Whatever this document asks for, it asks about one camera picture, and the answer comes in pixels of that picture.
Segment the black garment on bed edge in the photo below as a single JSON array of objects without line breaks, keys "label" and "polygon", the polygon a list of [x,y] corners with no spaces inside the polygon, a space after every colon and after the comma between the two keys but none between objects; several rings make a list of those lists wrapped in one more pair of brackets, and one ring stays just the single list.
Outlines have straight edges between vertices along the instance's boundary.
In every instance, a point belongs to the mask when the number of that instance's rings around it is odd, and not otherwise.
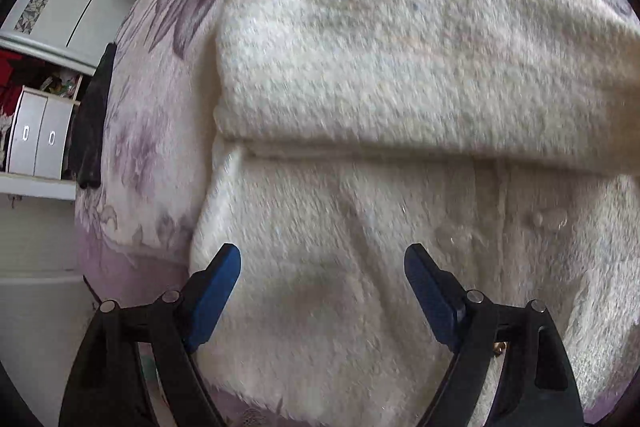
[{"label": "black garment on bed edge", "polygon": [[101,185],[104,122],[116,50],[114,42],[106,46],[80,102],[70,135],[68,169],[81,190]]}]

